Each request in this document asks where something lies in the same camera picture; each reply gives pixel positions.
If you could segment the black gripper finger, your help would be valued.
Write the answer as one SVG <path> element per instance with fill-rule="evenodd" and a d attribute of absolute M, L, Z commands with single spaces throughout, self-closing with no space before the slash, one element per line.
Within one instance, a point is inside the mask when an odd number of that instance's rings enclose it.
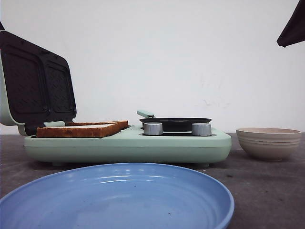
<path fill-rule="evenodd" d="M 305 40 L 305 0 L 299 0 L 290 20 L 277 39 L 282 47 L 293 45 Z"/>

